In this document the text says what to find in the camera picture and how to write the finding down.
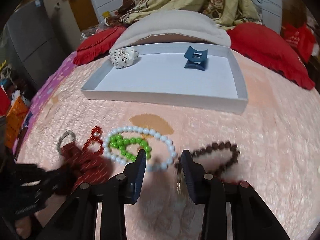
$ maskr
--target silver rivet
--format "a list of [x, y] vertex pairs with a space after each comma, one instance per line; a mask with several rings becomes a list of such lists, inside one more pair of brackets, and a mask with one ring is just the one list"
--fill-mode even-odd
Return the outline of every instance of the silver rivet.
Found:
[[213, 175], [210, 174], [210, 173], [204, 174], [203, 177], [204, 177], [205, 179], [207, 179], [207, 180], [213, 179]]
[[88, 182], [84, 182], [80, 185], [80, 189], [87, 189], [89, 187], [89, 183]]
[[241, 182], [240, 182], [240, 186], [241, 186], [241, 187], [245, 187], [245, 188], [247, 188], [247, 187], [249, 187], [249, 186], [250, 186], [250, 184], [249, 184], [249, 182], [247, 182], [247, 181], [243, 180], [243, 181], [241, 181]]
[[123, 174], [123, 173], [118, 174], [118, 175], [116, 176], [116, 179], [117, 179], [117, 180], [123, 180], [123, 179], [125, 179], [125, 174]]

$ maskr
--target white pillow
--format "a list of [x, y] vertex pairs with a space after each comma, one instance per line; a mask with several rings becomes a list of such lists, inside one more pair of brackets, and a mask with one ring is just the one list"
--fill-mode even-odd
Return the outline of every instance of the white pillow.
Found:
[[131, 45], [157, 43], [159, 40], [206, 41], [226, 47], [231, 46], [227, 32], [219, 29], [209, 17], [192, 11], [170, 10], [152, 13], [132, 24], [122, 33], [109, 52]]

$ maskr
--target pillow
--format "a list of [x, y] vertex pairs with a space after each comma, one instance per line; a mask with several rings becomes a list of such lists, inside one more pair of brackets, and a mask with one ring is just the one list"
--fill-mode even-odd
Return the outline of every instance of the pillow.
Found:
[[219, 29], [209, 17], [192, 11], [171, 10], [152, 13], [132, 24], [110, 51], [133, 44], [157, 43], [159, 39], [163, 42], [189, 41], [190, 37], [194, 42], [207, 41], [227, 47], [231, 45], [227, 32]]
[[311, 90], [315, 83], [297, 53], [273, 30], [256, 23], [242, 23], [228, 30], [231, 49]]
[[125, 30], [125, 27], [117, 26], [90, 36], [78, 47], [73, 64], [82, 65], [93, 61], [97, 56], [109, 50]]

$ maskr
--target red ruffled cushion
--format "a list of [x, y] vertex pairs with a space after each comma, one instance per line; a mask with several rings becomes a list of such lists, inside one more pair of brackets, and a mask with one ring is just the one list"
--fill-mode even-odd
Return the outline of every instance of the red ruffled cushion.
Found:
[[73, 59], [73, 63], [79, 66], [93, 61], [97, 56], [111, 49], [126, 29], [122, 26], [116, 26], [87, 38], [78, 47], [77, 56]]
[[273, 30], [255, 23], [243, 23], [229, 30], [231, 49], [311, 90], [315, 83], [297, 53]]

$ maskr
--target gray elastic loop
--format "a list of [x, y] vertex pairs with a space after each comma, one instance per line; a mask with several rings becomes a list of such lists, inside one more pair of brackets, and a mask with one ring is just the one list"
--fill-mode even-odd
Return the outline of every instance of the gray elastic loop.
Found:
[[64, 139], [65, 137], [67, 137], [68, 135], [71, 135], [73, 142], [76, 141], [76, 135], [75, 135], [75, 133], [74, 133], [73, 131], [70, 131], [70, 130], [69, 130], [69, 131], [64, 132], [64, 133], [59, 137], [59, 140], [58, 140], [58, 142], [57, 142], [57, 151], [58, 151], [58, 153], [60, 153], [60, 155], [62, 155], [62, 152], [61, 152], [61, 143], [62, 143], [63, 139]]

